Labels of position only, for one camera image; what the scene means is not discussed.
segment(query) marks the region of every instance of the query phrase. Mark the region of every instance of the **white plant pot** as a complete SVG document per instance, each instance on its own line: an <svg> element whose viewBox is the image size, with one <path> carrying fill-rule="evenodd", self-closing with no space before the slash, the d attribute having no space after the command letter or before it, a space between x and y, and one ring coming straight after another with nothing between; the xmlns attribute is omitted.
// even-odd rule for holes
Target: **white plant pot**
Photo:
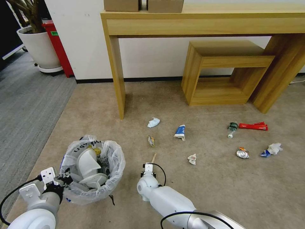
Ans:
<svg viewBox="0 0 305 229"><path fill-rule="evenodd" d="M17 34L25 45L41 72L52 73L62 70L57 54L47 32L26 34L31 26L17 30Z"/></svg>

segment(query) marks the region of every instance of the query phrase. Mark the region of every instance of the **power cord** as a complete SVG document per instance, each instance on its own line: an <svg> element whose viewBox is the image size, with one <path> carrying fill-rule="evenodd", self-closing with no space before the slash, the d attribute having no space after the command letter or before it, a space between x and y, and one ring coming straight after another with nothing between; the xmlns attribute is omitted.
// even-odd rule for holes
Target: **power cord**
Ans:
<svg viewBox="0 0 305 229"><path fill-rule="evenodd" d="M167 218L169 217L172 217L172 216L175 216L175 215L182 215L182 214L193 214L193 215L204 215L204 216L209 216L209 217L212 217L212 218L215 218L215 219L218 219L219 221L223 222L225 225L227 225L230 229L234 229L230 224L228 224L226 221L224 221L223 219L215 216L215 215L212 215L212 214L209 214L209 213L204 213L204 212L175 212L175 213L172 213L172 214L169 214L167 215L166 217L164 217L163 219L161 219L160 221L160 225L161 225L161 229L164 229L163 228L163 221L166 220Z"/></svg>
<svg viewBox="0 0 305 229"><path fill-rule="evenodd" d="M162 172L164 173L164 185L163 186L165 186L165 184L166 184L166 174L165 174L163 168L160 165L156 164L156 163L145 163L145 164L156 165L156 166L158 166L162 170Z"/></svg>
<svg viewBox="0 0 305 229"><path fill-rule="evenodd" d="M27 182L25 182L25 183L19 185L17 188L15 188L13 191L11 191L11 192L2 200L2 202L1 202L1 204L0 204L0 219L1 219L2 223L6 224L7 226L10 225L10 223L7 222L7 221L3 218L3 215L2 215L2 207L3 207L4 202L8 199L8 197L9 197L11 194L13 194L14 192L16 192L16 191L19 190L20 188L22 188L24 185L26 185L26 184L28 184L28 183L31 183L31 182L33 182L33 181L35 181L35 180L42 181L41 175L38 175L36 178L34 178L34 179L32 179L32 180L29 180L29 181L27 181Z"/></svg>
<svg viewBox="0 0 305 229"><path fill-rule="evenodd" d="M294 84L294 83L303 83L305 82L305 80L301 80L301 81L291 81L290 84Z"/></svg>

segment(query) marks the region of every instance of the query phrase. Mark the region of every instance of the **black baseboard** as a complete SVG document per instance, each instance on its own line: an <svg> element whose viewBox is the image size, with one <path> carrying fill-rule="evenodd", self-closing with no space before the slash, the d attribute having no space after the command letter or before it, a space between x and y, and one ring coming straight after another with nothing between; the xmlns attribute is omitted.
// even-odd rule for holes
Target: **black baseboard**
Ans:
<svg viewBox="0 0 305 229"><path fill-rule="evenodd" d="M231 75L210 75L210 76L200 76L200 78L210 78L210 77L230 77ZM182 80L182 76L173 77L141 77L141 78L124 78L124 82L149 82L149 81L175 81ZM76 80L76 83L110 83L113 79L87 79L87 80Z"/></svg>

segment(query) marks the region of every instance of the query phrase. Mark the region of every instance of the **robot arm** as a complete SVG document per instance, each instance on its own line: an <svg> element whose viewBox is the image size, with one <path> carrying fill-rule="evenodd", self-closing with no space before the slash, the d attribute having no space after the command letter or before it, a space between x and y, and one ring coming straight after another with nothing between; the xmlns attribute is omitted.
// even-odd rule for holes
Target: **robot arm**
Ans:
<svg viewBox="0 0 305 229"><path fill-rule="evenodd" d="M41 171L41 180L19 189L27 202L27 212L17 217L8 229L55 229L57 212L63 199L64 186L73 180L70 172L57 176L53 167Z"/></svg>
<svg viewBox="0 0 305 229"><path fill-rule="evenodd" d="M158 183L151 163L144 164L144 168L137 190L142 199L149 201L164 217L161 225L166 219L173 225L185 229L245 229L217 211L198 212L188 198L171 187ZM61 176L57 176L52 167L41 171L39 181L33 181L19 189L20 195L28 204L28 209L16 218L8 229L55 229L64 186L72 182L70 171Z"/></svg>
<svg viewBox="0 0 305 229"><path fill-rule="evenodd" d="M188 198L171 187L158 183L154 177L152 164L147 163L144 167L145 171L137 184L138 193L171 224L187 229L245 229L217 211L198 212Z"/></svg>

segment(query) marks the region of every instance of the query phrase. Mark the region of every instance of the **cardboard box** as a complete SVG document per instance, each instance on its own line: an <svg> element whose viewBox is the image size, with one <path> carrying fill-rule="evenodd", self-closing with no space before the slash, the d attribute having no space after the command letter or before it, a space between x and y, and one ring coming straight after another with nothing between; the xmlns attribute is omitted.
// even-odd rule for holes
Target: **cardboard box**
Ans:
<svg viewBox="0 0 305 229"><path fill-rule="evenodd" d="M181 13L184 0L146 0L149 13Z"/></svg>
<svg viewBox="0 0 305 229"><path fill-rule="evenodd" d="M142 0L104 0L106 11L138 12L141 6Z"/></svg>

